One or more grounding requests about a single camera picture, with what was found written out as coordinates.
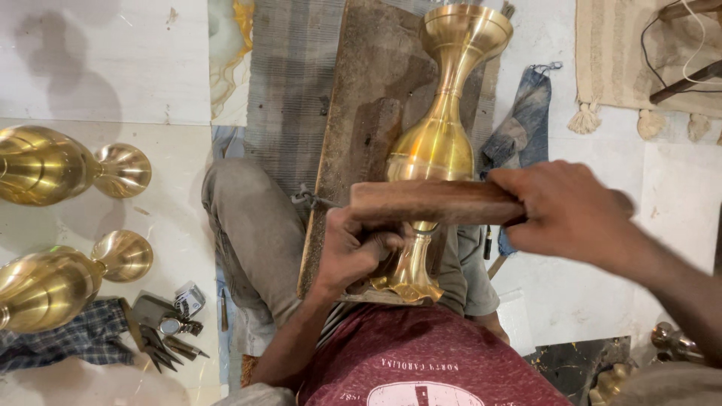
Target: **black marble tile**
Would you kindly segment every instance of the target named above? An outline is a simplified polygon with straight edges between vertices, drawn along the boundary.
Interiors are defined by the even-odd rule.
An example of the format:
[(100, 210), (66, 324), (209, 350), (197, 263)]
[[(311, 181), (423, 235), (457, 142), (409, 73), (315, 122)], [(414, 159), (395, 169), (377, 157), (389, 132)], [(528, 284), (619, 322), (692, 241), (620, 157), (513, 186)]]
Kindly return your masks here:
[(599, 372), (630, 359), (631, 337), (543, 345), (524, 357), (573, 405), (589, 405), (589, 389)]

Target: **wristwatch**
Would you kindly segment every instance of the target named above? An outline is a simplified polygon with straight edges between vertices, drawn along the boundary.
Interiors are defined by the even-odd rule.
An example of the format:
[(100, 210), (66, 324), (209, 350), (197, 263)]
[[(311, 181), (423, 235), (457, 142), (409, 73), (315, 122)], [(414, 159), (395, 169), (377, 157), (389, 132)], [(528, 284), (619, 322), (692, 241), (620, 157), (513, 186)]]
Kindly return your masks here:
[(180, 317), (171, 314), (163, 316), (158, 325), (158, 329), (166, 335), (191, 333), (197, 336), (203, 329), (203, 324), (197, 321), (184, 321)]

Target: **gray mat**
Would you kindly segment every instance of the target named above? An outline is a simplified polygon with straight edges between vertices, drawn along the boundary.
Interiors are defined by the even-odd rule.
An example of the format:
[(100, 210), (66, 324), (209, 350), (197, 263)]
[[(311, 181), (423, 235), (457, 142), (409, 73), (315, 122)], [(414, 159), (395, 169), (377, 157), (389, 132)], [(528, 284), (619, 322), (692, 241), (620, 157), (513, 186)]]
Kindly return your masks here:
[[(385, 2), (419, 16), (442, 4)], [(289, 195), (299, 183), (316, 184), (343, 11), (339, 0), (256, 2), (245, 156)], [(488, 129), (477, 121), (470, 134), (475, 150), (491, 134), (493, 100), (482, 99), (477, 120), (488, 117)]]

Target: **tassel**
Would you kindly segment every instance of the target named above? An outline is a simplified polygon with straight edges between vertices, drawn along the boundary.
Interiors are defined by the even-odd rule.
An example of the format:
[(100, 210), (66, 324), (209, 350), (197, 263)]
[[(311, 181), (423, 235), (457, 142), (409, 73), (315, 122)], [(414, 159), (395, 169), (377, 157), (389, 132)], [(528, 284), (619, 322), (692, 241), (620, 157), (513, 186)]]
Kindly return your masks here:
[(569, 120), (567, 128), (577, 134), (590, 134), (599, 127), (601, 120), (596, 116), (597, 104), (596, 100), (591, 104), (581, 103), (579, 112)]
[(511, 16), (514, 15), (516, 7), (513, 4), (509, 4), (508, 0), (504, 0), (504, 5), (501, 7), (501, 15), (506, 17), (507, 20), (511, 20)]
[(697, 142), (710, 131), (710, 120), (702, 114), (690, 114), (690, 123), (687, 125), (687, 138)]
[(667, 120), (659, 113), (649, 110), (639, 110), (637, 131), (643, 140), (649, 141), (659, 134), (667, 124)]

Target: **maroon t-shirt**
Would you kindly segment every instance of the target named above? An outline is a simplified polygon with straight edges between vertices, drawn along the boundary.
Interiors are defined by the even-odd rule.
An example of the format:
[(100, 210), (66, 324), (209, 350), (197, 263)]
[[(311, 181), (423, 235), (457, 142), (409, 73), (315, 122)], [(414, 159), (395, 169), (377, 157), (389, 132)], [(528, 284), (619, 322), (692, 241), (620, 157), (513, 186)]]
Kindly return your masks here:
[(441, 306), (367, 306), (309, 371), (300, 405), (570, 405), (514, 349)]

